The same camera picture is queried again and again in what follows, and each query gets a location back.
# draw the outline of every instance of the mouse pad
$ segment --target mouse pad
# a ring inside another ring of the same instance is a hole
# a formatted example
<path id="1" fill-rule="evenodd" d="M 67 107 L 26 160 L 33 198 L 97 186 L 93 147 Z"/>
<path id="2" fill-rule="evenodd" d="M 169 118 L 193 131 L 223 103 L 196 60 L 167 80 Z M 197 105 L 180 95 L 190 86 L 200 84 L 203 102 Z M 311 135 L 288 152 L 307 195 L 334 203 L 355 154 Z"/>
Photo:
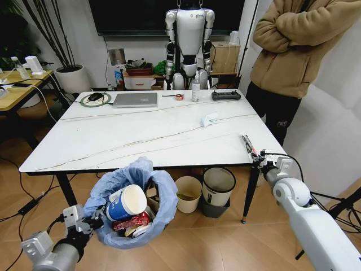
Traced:
<path id="1" fill-rule="evenodd" d="M 112 99 L 112 97 L 108 94 L 108 93 L 104 93 L 104 100 L 103 100 L 103 97 L 101 97 L 100 99 L 98 100 L 95 100 L 95 101 L 91 101 L 91 100 L 88 100 L 88 97 L 90 96 L 91 94 L 83 97 L 81 100 L 80 100 L 80 104 L 82 106 L 85 106 L 85 107 L 98 107 L 98 106 L 103 106 L 107 103 L 110 102 L 110 100 Z"/>

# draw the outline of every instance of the game controller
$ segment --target game controller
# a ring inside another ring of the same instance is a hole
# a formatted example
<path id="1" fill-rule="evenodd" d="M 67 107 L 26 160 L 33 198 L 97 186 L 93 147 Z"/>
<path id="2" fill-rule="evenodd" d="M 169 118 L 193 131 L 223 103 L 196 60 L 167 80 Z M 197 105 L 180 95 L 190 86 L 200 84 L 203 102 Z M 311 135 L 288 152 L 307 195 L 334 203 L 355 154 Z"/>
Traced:
<path id="1" fill-rule="evenodd" d="M 236 92 L 212 92 L 212 100 L 239 100 L 241 95 Z"/>

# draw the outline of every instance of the paper cup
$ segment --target paper cup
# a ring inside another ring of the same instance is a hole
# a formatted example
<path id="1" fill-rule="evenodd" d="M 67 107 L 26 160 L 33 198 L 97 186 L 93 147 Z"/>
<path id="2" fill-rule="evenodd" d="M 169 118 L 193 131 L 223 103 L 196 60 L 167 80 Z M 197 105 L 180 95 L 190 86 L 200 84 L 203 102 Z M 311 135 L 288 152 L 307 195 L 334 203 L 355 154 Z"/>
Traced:
<path id="1" fill-rule="evenodd" d="M 138 185 L 129 185 L 116 192 L 114 201 L 107 207 L 107 217 L 118 221 L 138 215 L 147 208 L 147 198 Z"/>

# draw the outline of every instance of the television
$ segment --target television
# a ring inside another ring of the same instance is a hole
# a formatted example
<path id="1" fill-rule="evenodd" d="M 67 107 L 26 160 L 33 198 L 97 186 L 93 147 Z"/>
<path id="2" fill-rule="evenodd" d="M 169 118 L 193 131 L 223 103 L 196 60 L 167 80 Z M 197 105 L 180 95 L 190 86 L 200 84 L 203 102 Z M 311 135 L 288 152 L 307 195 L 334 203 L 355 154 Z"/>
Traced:
<path id="1" fill-rule="evenodd" d="M 165 14 L 177 0 L 89 0 L 99 36 L 166 36 Z M 203 0 L 215 12 L 213 36 L 239 29 L 244 0 Z"/>

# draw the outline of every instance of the computer mouse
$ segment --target computer mouse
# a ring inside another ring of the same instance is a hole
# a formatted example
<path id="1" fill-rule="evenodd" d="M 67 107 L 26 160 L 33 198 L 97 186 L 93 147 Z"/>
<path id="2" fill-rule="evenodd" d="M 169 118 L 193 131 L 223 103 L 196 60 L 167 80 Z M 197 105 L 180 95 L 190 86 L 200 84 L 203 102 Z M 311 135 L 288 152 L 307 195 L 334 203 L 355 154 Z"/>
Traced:
<path id="1" fill-rule="evenodd" d="M 95 101 L 95 100 L 99 100 L 100 98 L 102 98 L 104 95 L 102 93 L 99 93 L 99 92 L 95 92 L 93 94 L 91 94 L 89 97 L 88 97 L 88 100 L 90 101 Z"/>

